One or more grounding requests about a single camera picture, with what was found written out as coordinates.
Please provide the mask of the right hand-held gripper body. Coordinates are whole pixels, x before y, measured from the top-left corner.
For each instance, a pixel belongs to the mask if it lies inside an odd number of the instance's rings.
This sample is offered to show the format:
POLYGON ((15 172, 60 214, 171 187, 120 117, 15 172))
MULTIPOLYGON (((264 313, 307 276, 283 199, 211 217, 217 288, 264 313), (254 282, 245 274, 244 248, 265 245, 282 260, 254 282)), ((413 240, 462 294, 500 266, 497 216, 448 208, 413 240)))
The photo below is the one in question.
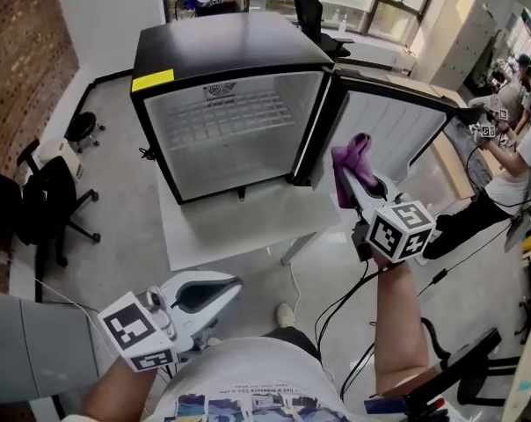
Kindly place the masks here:
POLYGON ((436 221, 420 201, 400 193, 398 204, 373 209, 372 224, 367 225, 359 219, 352 233, 361 262, 371 259, 374 251, 392 263, 422 254, 436 221))

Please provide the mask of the person's white printed t-shirt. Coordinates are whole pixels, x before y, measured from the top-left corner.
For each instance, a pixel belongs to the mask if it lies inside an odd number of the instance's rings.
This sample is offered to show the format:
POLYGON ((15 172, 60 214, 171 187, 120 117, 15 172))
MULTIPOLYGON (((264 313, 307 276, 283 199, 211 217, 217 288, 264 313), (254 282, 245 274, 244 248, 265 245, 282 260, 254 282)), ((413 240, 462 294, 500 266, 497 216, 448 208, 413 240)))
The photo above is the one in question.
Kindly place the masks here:
POLYGON ((350 412, 319 361, 274 338, 234 338, 189 360, 144 422, 402 422, 350 412))

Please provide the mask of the person's right forearm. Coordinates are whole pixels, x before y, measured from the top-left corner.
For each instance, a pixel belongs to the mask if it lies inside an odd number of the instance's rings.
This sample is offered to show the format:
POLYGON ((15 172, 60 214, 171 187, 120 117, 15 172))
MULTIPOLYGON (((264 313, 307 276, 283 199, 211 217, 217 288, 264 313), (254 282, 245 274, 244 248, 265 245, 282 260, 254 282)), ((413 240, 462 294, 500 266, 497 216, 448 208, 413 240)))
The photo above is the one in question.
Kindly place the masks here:
POLYGON ((375 327, 375 390, 380 394, 427 370, 429 352, 409 265, 392 265, 377 252, 373 258, 383 270, 377 278, 375 327))

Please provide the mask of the black slatted chair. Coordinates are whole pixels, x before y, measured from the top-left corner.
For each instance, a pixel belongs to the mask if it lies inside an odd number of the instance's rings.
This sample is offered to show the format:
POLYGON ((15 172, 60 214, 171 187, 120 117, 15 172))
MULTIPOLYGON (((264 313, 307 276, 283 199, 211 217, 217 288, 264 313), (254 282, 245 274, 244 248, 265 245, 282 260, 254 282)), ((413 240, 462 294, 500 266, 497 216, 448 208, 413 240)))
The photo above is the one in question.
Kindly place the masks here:
POLYGON ((520 358, 506 357, 480 360, 459 381, 456 397, 462 406, 502 407, 505 397, 491 397, 494 383, 500 378, 513 377, 520 358))

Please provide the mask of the black mini fridge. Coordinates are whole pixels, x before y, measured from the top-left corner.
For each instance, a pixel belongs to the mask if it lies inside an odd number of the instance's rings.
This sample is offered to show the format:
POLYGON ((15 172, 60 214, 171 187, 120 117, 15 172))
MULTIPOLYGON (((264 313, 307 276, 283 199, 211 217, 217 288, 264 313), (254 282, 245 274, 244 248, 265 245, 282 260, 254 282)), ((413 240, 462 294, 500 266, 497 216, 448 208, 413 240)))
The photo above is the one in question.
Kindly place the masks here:
POLYGON ((367 160, 394 181, 456 115, 458 105, 393 78, 341 69, 279 14, 250 12, 145 29, 130 97, 178 204, 284 178, 309 186, 332 144, 371 136, 367 160), (282 127, 169 150, 164 114, 193 103, 276 91, 295 118, 282 127))

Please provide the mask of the person's black shorts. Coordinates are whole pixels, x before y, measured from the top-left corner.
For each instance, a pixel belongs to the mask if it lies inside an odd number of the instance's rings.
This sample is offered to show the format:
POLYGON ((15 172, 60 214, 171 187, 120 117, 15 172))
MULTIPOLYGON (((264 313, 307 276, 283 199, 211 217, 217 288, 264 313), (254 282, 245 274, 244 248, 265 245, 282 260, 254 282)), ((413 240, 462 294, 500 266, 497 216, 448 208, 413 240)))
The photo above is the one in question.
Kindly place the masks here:
POLYGON ((310 356, 322 361, 322 357, 317 347, 313 342, 307 337, 305 333, 298 330, 294 326, 289 327, 278 327, 267 334, 263 335, 263 338, 274 338, 284 342, 287 342, 293 346, 301 348, 303 351, 308 353, 310 356))

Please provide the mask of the black round stool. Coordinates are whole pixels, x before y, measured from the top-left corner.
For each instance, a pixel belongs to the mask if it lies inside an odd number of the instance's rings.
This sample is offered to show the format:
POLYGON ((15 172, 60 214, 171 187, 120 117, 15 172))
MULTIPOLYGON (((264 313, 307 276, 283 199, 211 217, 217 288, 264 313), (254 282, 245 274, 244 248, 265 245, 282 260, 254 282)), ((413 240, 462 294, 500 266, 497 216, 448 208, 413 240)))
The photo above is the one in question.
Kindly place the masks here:
POLYGON ((84 142, 88 142, 94 147, 100 145, 95 137, 95 131, 105 131, 105 126, 98 122, 96 115, 92 112, 84 112, 75 116, 67 128, 65 139, 78 154, 84 151, 84 142))

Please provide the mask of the small white appliance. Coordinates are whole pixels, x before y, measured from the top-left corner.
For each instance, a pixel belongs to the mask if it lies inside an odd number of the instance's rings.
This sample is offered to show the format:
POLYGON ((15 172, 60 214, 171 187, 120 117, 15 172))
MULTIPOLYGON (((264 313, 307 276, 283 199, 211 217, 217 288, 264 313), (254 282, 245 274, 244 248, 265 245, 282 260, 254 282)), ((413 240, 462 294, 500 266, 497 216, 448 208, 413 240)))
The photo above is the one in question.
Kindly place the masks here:
POLYGON ((83 177, 84 166, 77 153, 64 138, 51 140, 43 144, 40 147, 39 160, 43 165, 47 165, 52 161, 58 163, 63 161, 75 183, 79 183, 83 177))

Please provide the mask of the white plastic grid rack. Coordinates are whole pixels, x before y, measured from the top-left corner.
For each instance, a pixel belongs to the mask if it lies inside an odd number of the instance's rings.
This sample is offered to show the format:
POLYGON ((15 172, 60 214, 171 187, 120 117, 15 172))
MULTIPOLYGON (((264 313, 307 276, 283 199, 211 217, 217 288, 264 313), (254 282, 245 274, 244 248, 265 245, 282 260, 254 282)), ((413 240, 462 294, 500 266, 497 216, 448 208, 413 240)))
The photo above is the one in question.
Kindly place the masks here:
POLYGON ((168 110, 164 114, 163 136, 166 148, 174 150, 294 123, 293 114, 276 91, 258 91, 168 110))

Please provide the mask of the black headrest office chair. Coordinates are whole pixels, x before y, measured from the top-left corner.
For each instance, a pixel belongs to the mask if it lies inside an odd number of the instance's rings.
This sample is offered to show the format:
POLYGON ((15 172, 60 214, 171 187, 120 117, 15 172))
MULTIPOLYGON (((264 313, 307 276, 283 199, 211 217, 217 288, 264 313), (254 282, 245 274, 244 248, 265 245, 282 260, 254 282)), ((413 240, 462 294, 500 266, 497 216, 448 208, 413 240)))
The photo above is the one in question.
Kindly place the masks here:
POLYGON ((344 47, 353 40, 332 38, 322 33, 324 7, 321 0, 294 0, 298 26, 301 31, 320 47, 332 60, 346 58, 351 55, 344 47))

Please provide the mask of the purple cleaning cloth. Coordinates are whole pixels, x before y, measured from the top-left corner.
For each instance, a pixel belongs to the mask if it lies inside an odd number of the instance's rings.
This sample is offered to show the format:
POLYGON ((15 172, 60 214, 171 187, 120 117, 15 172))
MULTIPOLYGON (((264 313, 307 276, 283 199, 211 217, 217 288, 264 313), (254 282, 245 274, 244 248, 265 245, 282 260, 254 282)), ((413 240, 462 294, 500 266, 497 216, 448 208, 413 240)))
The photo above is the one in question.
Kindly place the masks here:
POLYGON ((346 146, 335 146, 331 148, 332 169, 340 208, 349 209, 352 207, 344 186, 344 168, 347 167, 358 179, 367 187, 374 189, 378 181, 373 174, 367 161, 367 153, 371 146, 371 136, 359 133, 355 135, 346 146))

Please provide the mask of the white rectangular table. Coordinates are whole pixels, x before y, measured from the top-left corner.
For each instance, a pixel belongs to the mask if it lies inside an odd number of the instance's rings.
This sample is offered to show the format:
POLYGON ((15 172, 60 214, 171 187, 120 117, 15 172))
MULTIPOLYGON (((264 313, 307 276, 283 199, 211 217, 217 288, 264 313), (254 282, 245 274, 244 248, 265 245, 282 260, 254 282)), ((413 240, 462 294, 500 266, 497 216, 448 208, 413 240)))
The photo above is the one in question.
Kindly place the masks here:
POLYGON ((286 241, 288 264, 340 223, 329 194, 283 179, 253 185, 245 200, 228 191, 180 205, 163 173, 156 182, 168 262, 172 271, 202 266, 286 241))

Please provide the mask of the person's left forearm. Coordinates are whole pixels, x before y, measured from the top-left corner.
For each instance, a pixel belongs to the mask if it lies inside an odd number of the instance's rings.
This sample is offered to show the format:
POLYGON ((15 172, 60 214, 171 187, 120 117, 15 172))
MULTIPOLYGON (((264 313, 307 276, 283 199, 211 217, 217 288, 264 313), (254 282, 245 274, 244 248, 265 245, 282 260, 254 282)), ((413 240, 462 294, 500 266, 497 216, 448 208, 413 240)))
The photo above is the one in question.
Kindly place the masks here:
POLYGON ((157 371, 135 372, 117 359, 84 399, 82 413, 98 422, 140 422, 157 371))

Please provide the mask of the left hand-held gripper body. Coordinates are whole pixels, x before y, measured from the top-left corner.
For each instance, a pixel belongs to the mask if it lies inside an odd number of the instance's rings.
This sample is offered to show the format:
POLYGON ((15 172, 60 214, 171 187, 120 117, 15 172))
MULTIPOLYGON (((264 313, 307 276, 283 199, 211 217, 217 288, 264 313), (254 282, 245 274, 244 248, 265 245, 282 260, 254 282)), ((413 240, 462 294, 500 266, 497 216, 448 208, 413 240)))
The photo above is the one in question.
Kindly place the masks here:
POLYGON ((120 357, 135 372, 170 365, 194 347, 193 338, 180 327, 158 287, 148 288, 140 297, 126 293, 101 311, 98 320, 120 357))

